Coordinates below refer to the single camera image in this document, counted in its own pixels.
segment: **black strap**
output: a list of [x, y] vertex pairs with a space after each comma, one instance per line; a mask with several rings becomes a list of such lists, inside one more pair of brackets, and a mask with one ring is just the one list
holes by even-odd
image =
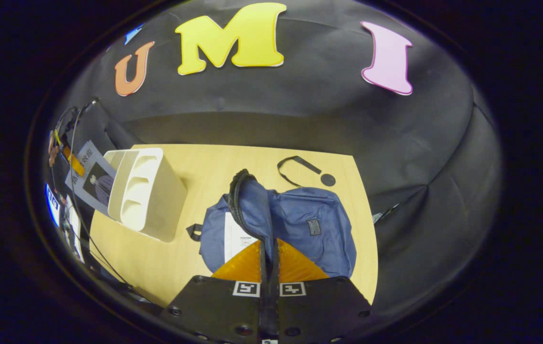
[[301, 185], [291, 181], [286, 175], [284, 175], [281, 171], [280, 171], [280, 167], [282, 167], [282, 165], [284, 165], [284, 163], [288, 160], [294, 160], [294, 161], [297, 161], [298, 163], [300, 163], [301, 165], [309, 168], [310, 170], [314, 171], [316, 174], [320, 174], [320, 172], [322, 172], [322, 170], [320, 170], [319, 168], [317, 168], [316, 166], [314, 165], [311, 165], [311, 163], [309, 163], [308, 161], [306, 161], [305, 159], [303, 159], [302, 157], [299, 157], [299, 155], [295, 155], [294, 157], [287, 157], [286, 159], [283, 159], [282, 161], [280, 161], [279, 163], [277, 163], [277, 171], [280, 173], [280, 176], [282, 176], [282, 178], [284, 178], [287, 182], [291, 183], [292, 185], [296, 186], [296, 187], [302, 187]]
[[203, 228], [200, 224], [193, 224], [189, 227], [186, 227], [186, 233], [189, 233], [189, 237], [195, 241], [201, 241], [201, 229]]

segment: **black round object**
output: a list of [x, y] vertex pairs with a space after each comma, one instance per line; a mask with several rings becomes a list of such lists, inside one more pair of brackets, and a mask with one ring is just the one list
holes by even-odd
[[331, 176], [330, 174], [326, 173], [326, 174], [323, 174], [321, 177], [320, 177], [320, 181], [326, 185], [326, 186], [333, 186], [335, 185], [335, 177], [334, 176]]

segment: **black cable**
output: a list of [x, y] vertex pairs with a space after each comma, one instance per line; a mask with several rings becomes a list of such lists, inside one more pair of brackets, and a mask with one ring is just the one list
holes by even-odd
[[[89, 102], [88, 104], [86, 104], [85, 106], [82, 107], [82, 109], [80, 109], [78, 111], [78, 115], [76, 116], [76, 119], [75, 119], [75, 124], [78, 123], [78, 120], [80, 118], [80, 116], [82, 115], [82, 113], [84, 112], [84, 110], [91, 104], [95, 104], [96, 100], [92, 100], [91, 102]], [[148, 300], [145, 296], [143, 296], [142, 294], [140, 294], [140, 292], [138, 292], [136, 290], [136, 288], [134, 288], [131, 284], [129, 284], [127, 282], [126, 279], [123, 278], [123, 276], [121, 276], [119, 274], [118, 271], [116, 271], [113, 267], [112, 267], [112, 264], [110, 264], [110, 262], [108, 261], [108, 259], [104, 256], [103, 253], [101, 253], [101, 250], [99, 250], [99, 248], [97, 247], [97, 244], [95, 244], [95, 241], [93, 240], [93, 237], [91, 237], [91, 234], [88, 230], [88, 228], [86, 227], [86, 224], [84, 223], [84, 221], [82, 220], [82, 214], [80, 213], [80, 209], [78, 209], [78, 205], [77, 205], [77, 200], [76, 200], [76, 195], [75, 195], [75, 191], [74, 191], [74, 168], [73, 168], [73, 164], [74, 164], [74, 158], [75, 158], [75, 154], [73, 152], [73, 149], [74, 149], [74, 139], [75, 139], [75, 133], [76, 133], [76, 125], [74, 126], [74, 129], [72, 130], [72, 140], [71, 140], [71, 144], [70, 144], [70, 182], [71, 182], [71, 186], [72, 186], [72, 198], [73, 198], [73, 205], [74, 205], [74, 209], [76, 209], [76, 213], [78, 215], [78, 218], [82, 224], [82, 228], [85, 230], [86, 232], [86, 235], [88, 235], [88, 240], [93, 244], [93, 246], [95, 246], [95, 249], [97, 250], [97, 252], [99, 252], [99, 255], [101, 255], [101, 257], [103, 257], [103, 259], [106, 261], [106, 263], [108, 264], [108, 266], [112, 269], [112, 271], [121, 279], [123, 280], [123, 282], [127, 285], [127, 287], [135, 292], [138, 296], [144, 298], [145, 300], [149, 301], [150, 303], [152, 303], [150, 300]]]

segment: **white desk organizer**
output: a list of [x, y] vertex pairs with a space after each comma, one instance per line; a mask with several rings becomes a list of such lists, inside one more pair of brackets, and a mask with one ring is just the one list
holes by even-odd
[[117, 170], [108, 215], [134, 231], [171, 242], [186, 199], [186, 188], [161, 148], [110, 150], [106, 161]]

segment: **yellow letter m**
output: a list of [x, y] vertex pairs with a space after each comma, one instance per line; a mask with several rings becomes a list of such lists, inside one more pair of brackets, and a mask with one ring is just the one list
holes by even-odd
[[222, 67], [235, 41], [237, 53], [231, 61], [238, 67], [274, 67], [284, 63], [284, 56], [276, 50], [277, 16], [286, 6], [263, 2], [243, 7], [231, 21], [221, 28], [210, 17], [202, 16], [176, 28], [182, 35], [182, 64], [178, 74], [201, 72], [205, 61], [199, 58], [201, 48], [216, 67]]

